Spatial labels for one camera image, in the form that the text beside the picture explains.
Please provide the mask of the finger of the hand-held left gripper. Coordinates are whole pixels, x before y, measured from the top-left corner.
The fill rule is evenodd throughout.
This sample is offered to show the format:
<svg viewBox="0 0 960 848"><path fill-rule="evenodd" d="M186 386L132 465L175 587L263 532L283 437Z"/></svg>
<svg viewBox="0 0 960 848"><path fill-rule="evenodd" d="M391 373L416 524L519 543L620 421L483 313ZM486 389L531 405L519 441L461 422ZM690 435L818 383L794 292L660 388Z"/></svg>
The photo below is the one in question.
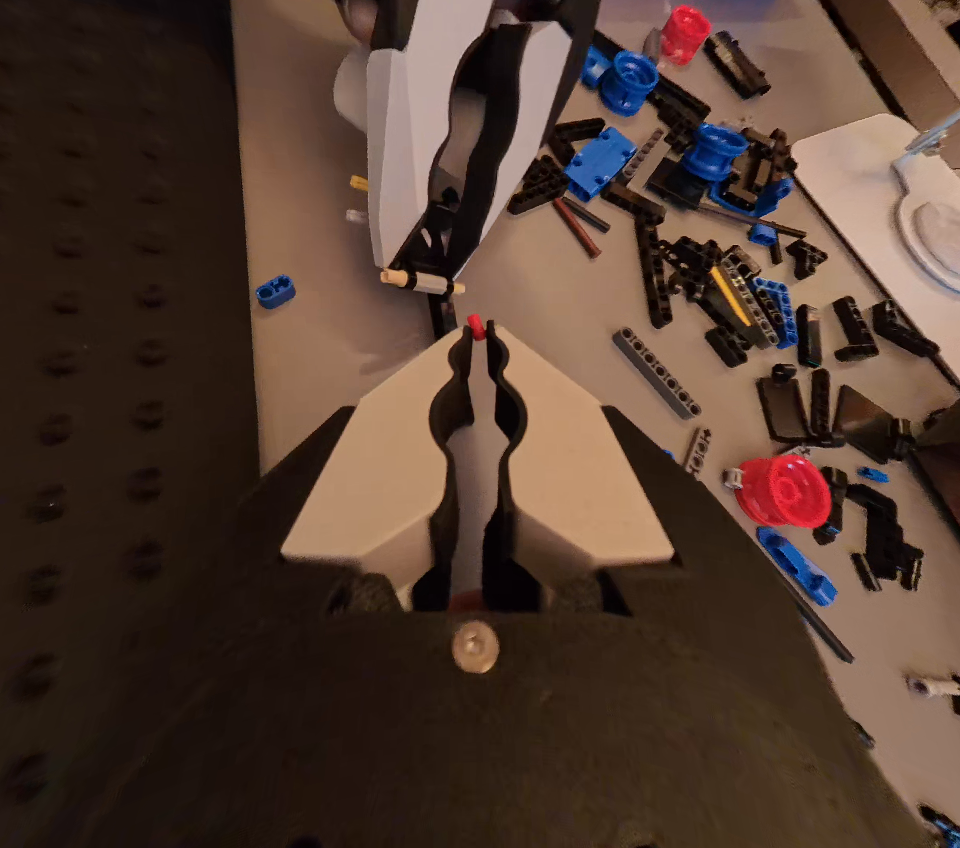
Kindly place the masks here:
<svg viewBox="0 0 960 848"><path fill-rule="evenodd" d="M417 0L402 49L366 67L368 213L374 259L389 267L424 216L431 172L450 136L458 70L487 29L494 0Z"/></svg>
<svg viewBox="0 0 960 848"><path fill-rule="evenodd" d="M538 156L571 48L555 21L501 24L488 34L486 104L465 166L442 276L456 281Z"/></svg>

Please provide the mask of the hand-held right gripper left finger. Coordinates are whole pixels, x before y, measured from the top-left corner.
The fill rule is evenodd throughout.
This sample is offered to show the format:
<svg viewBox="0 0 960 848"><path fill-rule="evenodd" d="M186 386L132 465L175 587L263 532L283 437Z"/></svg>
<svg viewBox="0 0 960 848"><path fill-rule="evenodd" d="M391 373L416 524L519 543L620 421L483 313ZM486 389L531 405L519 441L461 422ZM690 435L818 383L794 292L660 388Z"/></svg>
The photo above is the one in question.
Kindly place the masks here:
<svg viewBox="0 0 960 848"><path fill-rule="evenodd" d="M453 434L474 423L474 336L452 331L353 410L282 543L288 561L378 575L447 610L460 509Z"/></svg>

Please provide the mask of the black beam assembly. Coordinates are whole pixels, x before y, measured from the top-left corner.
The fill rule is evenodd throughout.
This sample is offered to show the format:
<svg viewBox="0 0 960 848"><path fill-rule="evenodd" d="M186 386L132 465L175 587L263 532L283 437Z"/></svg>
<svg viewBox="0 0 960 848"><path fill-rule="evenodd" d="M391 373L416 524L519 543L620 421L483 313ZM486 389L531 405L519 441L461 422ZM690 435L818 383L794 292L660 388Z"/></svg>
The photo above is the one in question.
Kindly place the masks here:
<svg viewBox="0 0 960 848"><path fill-rule="evenodd" d="M401 247L398 259L380 270L383 286L426 297L436 341L458 331L455 300L466 292L460 281L445 273L461 205L460 194L448 184L451 180L447 172L440 172L441 191L430 200L425 215Z"/></svg>

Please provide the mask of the blue wheel rim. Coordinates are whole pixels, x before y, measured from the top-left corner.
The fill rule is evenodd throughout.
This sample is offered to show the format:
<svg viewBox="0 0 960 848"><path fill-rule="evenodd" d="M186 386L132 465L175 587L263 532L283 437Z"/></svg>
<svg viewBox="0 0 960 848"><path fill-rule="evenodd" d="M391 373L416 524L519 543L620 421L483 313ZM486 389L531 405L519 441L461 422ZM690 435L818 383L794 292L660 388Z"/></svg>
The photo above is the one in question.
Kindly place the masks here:
<svg viewBox="0 0 960 848"><path fill-rule="evenodd" d="M607 110L622 118L639 113L658 86L660 73L649 57L636 52L618 52L599 82L599 97Z"/></svg>
<svg viewBox="0 0 960 848"><path fill-rule="evenodd" d="M726 181L736 159L750 148L750 140L733 129L703 122L694 132L692 146L680 166L690 175L710 184Z"/></svg>

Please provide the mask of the long grey beam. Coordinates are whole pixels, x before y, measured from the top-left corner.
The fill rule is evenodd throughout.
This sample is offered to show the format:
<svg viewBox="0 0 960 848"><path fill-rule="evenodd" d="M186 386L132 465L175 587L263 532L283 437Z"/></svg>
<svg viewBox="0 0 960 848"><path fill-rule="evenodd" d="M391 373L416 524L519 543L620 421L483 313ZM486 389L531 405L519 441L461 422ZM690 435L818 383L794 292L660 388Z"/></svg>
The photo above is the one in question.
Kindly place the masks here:
<svg viewBox="0 0 960 848"><path fill-rule="evenodd" d="M702 417L701 405L635 332L625 326L615 331L611 338L614 346L678 419L692 421Z"/></svg>

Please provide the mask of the short black axle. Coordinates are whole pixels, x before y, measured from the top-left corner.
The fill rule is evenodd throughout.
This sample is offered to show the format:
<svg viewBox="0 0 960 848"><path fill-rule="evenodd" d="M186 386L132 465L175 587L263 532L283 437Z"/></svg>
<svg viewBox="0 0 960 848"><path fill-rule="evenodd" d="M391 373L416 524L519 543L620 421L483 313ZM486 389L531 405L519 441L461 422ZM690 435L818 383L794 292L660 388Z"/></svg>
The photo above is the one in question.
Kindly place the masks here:
<svg viewBox="0 0 960 848"><path fill-rule="evenodd" d="M584 225L589 226L595 231L606 235L611 230L611 225L606 222L603 218L599 217L597 214L593 213L586 207L575 202L569 196L564 196L561 199L562 203L570 210L570 212L578 218Z"/></svg>

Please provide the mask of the black curved panel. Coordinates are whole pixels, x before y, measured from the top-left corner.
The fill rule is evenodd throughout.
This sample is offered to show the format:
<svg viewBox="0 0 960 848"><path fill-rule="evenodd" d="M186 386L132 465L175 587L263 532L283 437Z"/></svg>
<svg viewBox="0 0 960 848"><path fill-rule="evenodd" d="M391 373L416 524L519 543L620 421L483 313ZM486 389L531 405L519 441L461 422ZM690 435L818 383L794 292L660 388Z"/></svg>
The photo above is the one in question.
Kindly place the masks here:
<svg viewBox="0 0 960 848"><path fill-rule="evenodd" d="M812 437L808 413L797 380L797 367L777 363L756 382L768 434L780 445L801 445Z"/></svg>

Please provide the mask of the yellow axle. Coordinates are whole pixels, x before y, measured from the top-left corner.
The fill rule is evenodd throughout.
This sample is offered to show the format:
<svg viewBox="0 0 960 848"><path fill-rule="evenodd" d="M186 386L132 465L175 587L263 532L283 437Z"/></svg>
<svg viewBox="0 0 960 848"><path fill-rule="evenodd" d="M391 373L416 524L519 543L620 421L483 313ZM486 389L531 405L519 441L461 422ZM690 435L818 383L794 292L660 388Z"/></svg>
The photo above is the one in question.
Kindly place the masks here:
<svg viewBox="0 0 960 848"><path fill-rule="evenodd" d="M731 287L724 270L720 266L714 265L710 270L710 277L712 278L716 291L725 299L726 305L732 312L733 317L748 328L752 327L753 321L750 311L741 303L742 299L737 290Z"/></svg>

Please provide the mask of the dark grey beam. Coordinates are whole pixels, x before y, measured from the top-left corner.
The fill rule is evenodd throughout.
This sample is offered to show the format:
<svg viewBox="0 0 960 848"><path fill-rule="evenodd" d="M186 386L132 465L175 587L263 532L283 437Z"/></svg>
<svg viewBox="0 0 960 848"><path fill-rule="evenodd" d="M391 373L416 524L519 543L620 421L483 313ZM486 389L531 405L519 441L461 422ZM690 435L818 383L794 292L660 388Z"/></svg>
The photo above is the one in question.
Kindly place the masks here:
<svg viewBox="0 0 960 848"><path fill-rule="evenodd" d="M736 290L742 299L741 304L750 312L752 326L748 327L738 322L751 344L760 350L767 350L777 347L778 337L756 300L752 290L748 287L746 281L735 266L726 257L721 258L719 266L724 270L730 286Z"/></svg>

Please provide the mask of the blue angled panel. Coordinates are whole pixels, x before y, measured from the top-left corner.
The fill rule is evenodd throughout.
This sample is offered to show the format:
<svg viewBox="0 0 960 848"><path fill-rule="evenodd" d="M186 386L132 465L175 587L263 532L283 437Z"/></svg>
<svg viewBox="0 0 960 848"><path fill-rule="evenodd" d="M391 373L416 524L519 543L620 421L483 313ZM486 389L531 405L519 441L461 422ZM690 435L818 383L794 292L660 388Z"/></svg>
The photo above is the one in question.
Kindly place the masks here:
<svg viewBox="0 0 960 848"><path fill-rule="evenodd" d="M715 205L740 218L760 220L777 210L781 201L792 193L794 184L791 177L768 182L761 187L746 183L743 179L735 181L729 178L724 182L714 182L707 194Z"/></svg>

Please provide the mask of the long black axle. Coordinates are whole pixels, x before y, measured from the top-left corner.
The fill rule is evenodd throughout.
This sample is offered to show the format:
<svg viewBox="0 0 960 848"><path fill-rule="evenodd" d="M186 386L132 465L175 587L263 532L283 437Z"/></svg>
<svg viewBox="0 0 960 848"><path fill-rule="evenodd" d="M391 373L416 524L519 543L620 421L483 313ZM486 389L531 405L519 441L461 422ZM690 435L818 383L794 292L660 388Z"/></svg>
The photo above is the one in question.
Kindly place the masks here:
<svg viewBox="0 0 960 848"><path fill-rule="evenodd" d="M844 664L854 664L856 657L853 652L846 647L842 640L836 636L833 629L817 613L815 605L803 590L789 579L781 579L780 581L796 605L800 616L831 654Z"/></svg>

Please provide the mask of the black flat panel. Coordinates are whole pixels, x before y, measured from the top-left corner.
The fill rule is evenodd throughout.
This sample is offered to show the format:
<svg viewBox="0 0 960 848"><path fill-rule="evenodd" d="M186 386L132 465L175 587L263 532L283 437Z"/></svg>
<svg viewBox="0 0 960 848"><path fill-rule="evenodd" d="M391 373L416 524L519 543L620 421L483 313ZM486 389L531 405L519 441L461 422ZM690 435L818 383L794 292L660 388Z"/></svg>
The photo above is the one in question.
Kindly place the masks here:
<svg viewBox="0 0 960 848"><path fill-rule="evenodd" d="M831 434L879 465L905 460L916 443L912 422L846 384L838 392Z"/></svg>

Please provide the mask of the white booklet stand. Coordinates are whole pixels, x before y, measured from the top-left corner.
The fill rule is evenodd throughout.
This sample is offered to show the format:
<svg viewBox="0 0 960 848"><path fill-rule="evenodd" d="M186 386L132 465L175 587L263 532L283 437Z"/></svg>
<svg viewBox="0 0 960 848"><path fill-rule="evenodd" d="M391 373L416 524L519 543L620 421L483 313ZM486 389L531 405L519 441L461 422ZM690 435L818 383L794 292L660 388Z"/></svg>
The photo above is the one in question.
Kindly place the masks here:
<svg viewBox="0 0 960 848"><path fill-rule="evenodd" d="M942 143L959 112L924 132L892 114L797 142L798 184L907 320L959 373L959 177Z"/></svg>

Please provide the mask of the black frame subassembly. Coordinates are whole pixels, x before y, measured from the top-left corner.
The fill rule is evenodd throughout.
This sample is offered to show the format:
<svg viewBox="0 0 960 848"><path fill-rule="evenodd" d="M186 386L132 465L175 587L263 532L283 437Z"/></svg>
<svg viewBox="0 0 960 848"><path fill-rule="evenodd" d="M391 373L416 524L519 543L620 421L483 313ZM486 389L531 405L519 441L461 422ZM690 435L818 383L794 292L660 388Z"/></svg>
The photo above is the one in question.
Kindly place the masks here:
<svg viewBox="0 0 960 848"><path fill-rule="evenodd" d="M741 134L750 141L749 150L733 163L727 179L743 179L746 184L758 188L768 183L793 178L798 163L792 154L792 146L784 130L776 129L771 134L762 134L753 127L745 127Z"/></svg>

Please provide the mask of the blue frame beam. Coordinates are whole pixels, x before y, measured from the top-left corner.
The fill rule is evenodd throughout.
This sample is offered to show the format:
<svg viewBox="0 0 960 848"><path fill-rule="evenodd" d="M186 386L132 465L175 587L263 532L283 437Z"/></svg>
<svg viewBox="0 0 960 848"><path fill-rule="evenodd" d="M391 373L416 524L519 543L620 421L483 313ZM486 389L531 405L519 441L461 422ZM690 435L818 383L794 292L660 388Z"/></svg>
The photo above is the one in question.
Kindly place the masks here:
<svg viewBox="0 0 960 848"><path fill-rule="evenodd" d="M759 303L776 336L776 348L786 351L799 342L794 305L784 282L770 278L753 277L750 290Z"/></svg>

